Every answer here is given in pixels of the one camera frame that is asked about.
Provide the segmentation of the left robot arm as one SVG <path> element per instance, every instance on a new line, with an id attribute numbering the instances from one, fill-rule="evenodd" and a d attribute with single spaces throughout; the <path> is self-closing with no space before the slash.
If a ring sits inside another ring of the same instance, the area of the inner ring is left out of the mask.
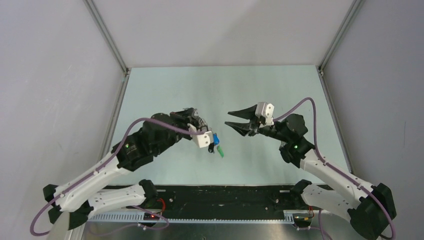
<path id="1" fill-rule="evenodd" d="M 48 184 L 43 195 L 48 202 L 48 218 L 55 224 L 69 213 L 68 230 L 75 229 L 95 215 L 127 206 L 153 208 L 158 192 L 151 180 L 142 179 L 128 187 L 105 191 L 112 180 L 135 172 L 182 139 L 198 148 L 215 146 L 214 133 L 195 108 L 169 114 L 156 113 L 130 124 L 122 140 L 96 165 L 63 185 Z"/>

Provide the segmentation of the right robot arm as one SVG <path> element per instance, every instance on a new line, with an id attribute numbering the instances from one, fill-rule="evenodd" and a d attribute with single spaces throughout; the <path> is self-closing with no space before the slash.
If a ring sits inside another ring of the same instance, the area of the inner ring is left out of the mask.
<path id="1" fill-rule="evenodd" d="M 308 180 L 299 181 L 290 190 L 290 202 L 295 208 L 309 205 L 327 210 L 349 222 L 364 239 L 385 239 L 383 232 L 393 226 L 397 215 L 391 189 L 383 183 L 365 181 L 327 160 L 319 153 L 317 144 L 305 138 L 308 129 L 302 115 L 290 112 L 277 121 L 273 112 L 271 103 L 260 102 L 228 112 L 248 120 L 247 123 L 225 124 L 243 137 L 263 135 L 280 141 L 279 152 L 286 163 L 316 176 L 331 188 L 326 190 Z"/>

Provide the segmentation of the green key tag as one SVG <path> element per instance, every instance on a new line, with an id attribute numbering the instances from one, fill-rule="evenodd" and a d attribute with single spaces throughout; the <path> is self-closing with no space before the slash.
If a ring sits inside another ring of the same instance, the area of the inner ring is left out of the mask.
<path id="1" fill-rule="evenodd" d="M 223 158 L 225 156 L 225 154 L 224 154 L 223 149 L 221 148 L 221 146 L 217 146 L 216 149 L 217 149 L 219 155 Z"/>

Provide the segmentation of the black key tag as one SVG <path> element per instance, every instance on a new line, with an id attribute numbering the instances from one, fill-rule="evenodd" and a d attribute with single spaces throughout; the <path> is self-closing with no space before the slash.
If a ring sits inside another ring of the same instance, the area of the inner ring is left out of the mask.
<path id="1" fill-rule="evenodd" d="M 211 153 L 211 154 L 213 154 L 215 152 L 215 144 L 214 143 L 209 144 L 208 152 Z"/>

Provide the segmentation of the red-handled key organizer with rings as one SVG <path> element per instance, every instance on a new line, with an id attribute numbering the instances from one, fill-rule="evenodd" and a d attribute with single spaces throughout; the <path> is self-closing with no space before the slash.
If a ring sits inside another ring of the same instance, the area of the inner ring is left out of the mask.
<path id="1" fill-rule="evenodd" d="M 194 122 L 194 126 L 196 127 L 197 131 L 200 131 L 200 132 L 209 131 L 208 124 L 206 123 L 206 121 L 203 118 L 201 118 L 199 116 L 199 114 L 197 112 L 195 112 L 193 114 L 193 122 Z"/>

